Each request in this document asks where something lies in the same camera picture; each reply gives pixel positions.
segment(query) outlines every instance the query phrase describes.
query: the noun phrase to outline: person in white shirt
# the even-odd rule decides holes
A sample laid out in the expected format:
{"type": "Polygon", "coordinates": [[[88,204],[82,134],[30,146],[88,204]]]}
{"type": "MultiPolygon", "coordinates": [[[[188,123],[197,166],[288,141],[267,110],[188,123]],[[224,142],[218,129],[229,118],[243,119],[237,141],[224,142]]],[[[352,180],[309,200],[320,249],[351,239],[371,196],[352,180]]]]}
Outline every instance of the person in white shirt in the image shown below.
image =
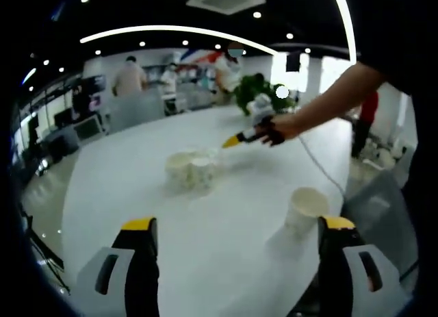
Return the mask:
{"type": "Polygon", "coordinates": [[[178,112],[175,105],[177,100],[177,80],[177,64],[173,62],[167,67],[161,78],[162,99],[164,100],[166,107],[166,116],[170,116],[178,112]]]}
{"type": "Polygon", "coordinates": [[[221,55],[214,65],[216,70],[216,103],[219,105],[231,102],[233,91],[236,89],[242,79],[242,67],[237,58],[233,58],[226,51],[221,55]]]}
{"type": "Polygon", "coordinates": [[[129,96],[130,94],[147,89],[146,73],[136,62],[136,58],[132,55],[126,59],[126,64],[119,70],[114,79],[114,85],[112,86],[114,96],[129,96]]]}

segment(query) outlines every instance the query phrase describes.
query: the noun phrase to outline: ceiling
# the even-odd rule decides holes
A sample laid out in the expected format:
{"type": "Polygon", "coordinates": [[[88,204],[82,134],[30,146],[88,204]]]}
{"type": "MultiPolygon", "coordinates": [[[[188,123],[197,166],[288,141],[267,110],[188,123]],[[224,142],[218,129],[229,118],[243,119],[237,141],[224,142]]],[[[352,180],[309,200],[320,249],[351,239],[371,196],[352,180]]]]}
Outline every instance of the ceiling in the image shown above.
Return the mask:
{"type": "MultiPolygon", "coordinates": [[[[194,49],[214,49],[217,43],[227,45],[216,37],[177,31],[141,31],[79,42],[91,34],[120,27],[182,25],[221,31],[265,46],[296,42],[347,47],[335,0],[266,0],[263,5],[230,16],[188,7],[187,1],[21,0],[21,9],[29,16],[26,30],[16,35],[20,42],[15,54],[19,67],[12,78],[16,95],[20,99],[29,97],[29,87],[34,86],[37,91],[58,78],[59,67],[64,67],[66,73],[80,71],[83,62],[93,58],[96,50],[101,50],[104,56],[136,49],[183,47],[183,40],[189,40],[188,47],[194,49]],[[254,11],[261,12],[262,17],[254,18],[254,11]],[[54,14],[58,15],[56,21],[51,19],[54,14]],[[293,33],[294,38],[288,40],[287,33],[293,33]],[[138,45],[140,41],[146,43],[142,48],[138,45]],[[49,65],[43,66],[44,60],[50,60],[49,65]],[[32,68],[37,68],[36,73],[21,86],[32,68]]],[[[261,53],[246,50],[248,55],[261,53]]]]}

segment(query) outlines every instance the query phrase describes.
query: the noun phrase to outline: green plant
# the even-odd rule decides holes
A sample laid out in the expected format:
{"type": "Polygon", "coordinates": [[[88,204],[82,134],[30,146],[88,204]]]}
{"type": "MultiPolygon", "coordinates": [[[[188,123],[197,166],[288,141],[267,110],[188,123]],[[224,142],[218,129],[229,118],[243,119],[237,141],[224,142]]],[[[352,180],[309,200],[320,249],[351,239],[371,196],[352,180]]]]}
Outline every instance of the green plant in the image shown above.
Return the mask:
{"type": "Polygon", "coordinates": [[[273,86],[268,81],[260,82],[257,81],[254,75],[249,75],[242,78],[240,85],[233,93],[236,97],[237,106],[239,106],[246,116],[250,114],[246,106],[260,93],[264,93],[270,97],[275,112],[280,112],[287,107],[293,106],[294,102],[290,98],[282,99],[276,96],[275,90],[279,86],[282,86],[282,84],[275,84],[273,86]]]}

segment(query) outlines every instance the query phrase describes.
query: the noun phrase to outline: white table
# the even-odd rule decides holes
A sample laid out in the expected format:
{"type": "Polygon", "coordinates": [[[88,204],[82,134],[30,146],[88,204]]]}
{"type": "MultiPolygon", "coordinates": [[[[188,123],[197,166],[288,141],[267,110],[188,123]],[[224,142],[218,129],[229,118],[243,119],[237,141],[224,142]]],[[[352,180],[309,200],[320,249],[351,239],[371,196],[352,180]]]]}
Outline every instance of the white table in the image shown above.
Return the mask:
{"type": "MultiPolygon", "coordinates": [[[[161,316],[279,316],[295,306],[318,263],[315,227],[302,240],[283,228],[291,193],[314,186],[339,215],[342,196],[299,140],[273,149],[241,144],[224,151],[225,174],[208,196],[169,195],[164,164],[175,151],[219,147],[246,129],[234,107],[192,112],[140,125],[84,147],[68,187],[64,263],[76,279],[120,226],[158,219],[161,316]]],[[[351,126],[331,121],[303,138],[343,188],[351,126]]]]}

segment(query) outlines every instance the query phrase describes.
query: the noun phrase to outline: air conditioning vent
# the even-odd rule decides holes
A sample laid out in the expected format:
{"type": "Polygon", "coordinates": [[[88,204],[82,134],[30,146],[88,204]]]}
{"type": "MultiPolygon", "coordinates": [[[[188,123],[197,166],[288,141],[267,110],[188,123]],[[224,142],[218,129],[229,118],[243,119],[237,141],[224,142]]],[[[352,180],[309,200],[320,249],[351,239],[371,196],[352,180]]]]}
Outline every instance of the air conditioning vent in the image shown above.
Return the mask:
{"type": "Polygon", "coordinates": [[[187,5],[230,15],[264,3],[266,0],[189,0],[187,5]]]}

